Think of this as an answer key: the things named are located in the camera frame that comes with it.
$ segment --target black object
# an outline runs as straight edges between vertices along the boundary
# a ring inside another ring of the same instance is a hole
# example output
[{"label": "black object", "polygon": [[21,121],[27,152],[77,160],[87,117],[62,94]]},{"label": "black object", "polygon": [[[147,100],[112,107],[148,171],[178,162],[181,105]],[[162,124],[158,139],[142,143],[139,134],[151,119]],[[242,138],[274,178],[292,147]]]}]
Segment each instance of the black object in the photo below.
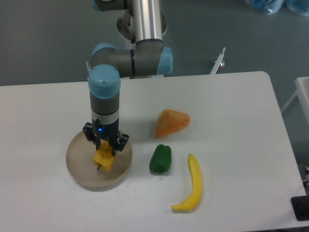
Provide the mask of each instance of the black object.
[{"label": "black object", "polygon": [[292,197],[292,206],[298,221],[309,220],[309,196]]},{"label": "black object", "polygon": [[94,125],[87,122],[83,127],[83,132],[87,140],[96,145],[96,150],[101,146],[101,139],[106,140],[112,147],[112,156],[115,156],[116,150],[122,151],[124,149],[129,136],[127,134],[120,134],[118,130],[117,133],[113,133],[112,129],[113,126],[118,125],[118,120],[110,125],[100,125],[99,120],[93,122]]}]

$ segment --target yellow banana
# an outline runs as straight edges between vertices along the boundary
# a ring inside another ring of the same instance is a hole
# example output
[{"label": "yellow banana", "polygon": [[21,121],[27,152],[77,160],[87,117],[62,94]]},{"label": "yellow banana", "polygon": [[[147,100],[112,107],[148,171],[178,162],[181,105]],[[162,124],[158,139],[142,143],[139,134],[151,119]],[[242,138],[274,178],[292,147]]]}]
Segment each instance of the yellow banana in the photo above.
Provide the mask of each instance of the yellow banana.
[{"label": "yellow banana", "polygon": [[198,161],[192,154],[189,154],[188,156],[188,165],[192,178],[192,192],[190,196],[181,204],[172,205],[172,209],[175,211],[190,211],[194,209],[199,203],[199,200],[202,196],[202,174],[199,168]]}]

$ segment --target white stand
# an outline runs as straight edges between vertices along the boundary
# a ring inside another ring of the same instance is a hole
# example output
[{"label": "white stand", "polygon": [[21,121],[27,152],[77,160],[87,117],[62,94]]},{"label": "white stand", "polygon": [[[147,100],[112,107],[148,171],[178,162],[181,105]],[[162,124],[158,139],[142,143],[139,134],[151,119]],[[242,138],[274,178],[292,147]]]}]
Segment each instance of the white stand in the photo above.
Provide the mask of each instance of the white stand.
[{"label": "white stand", "polygon": [[307,122],[309,123],[309,77],[297,78],[295,80],[295,85],[296,90],[280,109],[281,114],[285,117],[296,106],[296,104],[300,102]]}]

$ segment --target gray floor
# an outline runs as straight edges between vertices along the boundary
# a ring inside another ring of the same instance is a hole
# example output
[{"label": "gray floor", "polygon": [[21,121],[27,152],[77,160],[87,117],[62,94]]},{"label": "gray floor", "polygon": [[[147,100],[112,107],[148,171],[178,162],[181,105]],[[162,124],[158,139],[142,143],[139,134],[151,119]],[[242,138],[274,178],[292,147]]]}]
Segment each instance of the gray floor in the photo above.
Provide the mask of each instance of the gray floor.
[{"label": "gray floor", "polygon": [[[171,76],[209,74],[226,47],[219,73],[267,72],[280,107],[294,80],[309,76],[309,17],[286,7],[259,14],[242,0],[163,0],[162,9]],[[90,0],[0,1],[0,86],[85,81],[95,45],[125,47],[116,29],[120,13],[96,12]],[[309,165],[309,126],[300,105],[285,124],[297,162]]]}]

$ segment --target round wooden tray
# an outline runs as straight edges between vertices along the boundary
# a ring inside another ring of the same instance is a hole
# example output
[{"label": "round wooden tray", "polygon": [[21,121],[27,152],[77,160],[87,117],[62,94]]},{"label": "round wooden tray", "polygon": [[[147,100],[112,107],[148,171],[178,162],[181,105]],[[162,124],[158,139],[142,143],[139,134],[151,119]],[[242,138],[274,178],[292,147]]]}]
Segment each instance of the round wooden tray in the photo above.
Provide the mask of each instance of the round wooden tray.
[{"label": "round wooden tray", "polygon": [[122,152],[117,152],[110,171],[97,170],[93,157],[96,146],[87,141],[84,132],[79,132],[67,150],[67,168],[73,178],[91,191],[105,191],[115,187],[125,177],[132,160],[132,148],[128,141]]}]

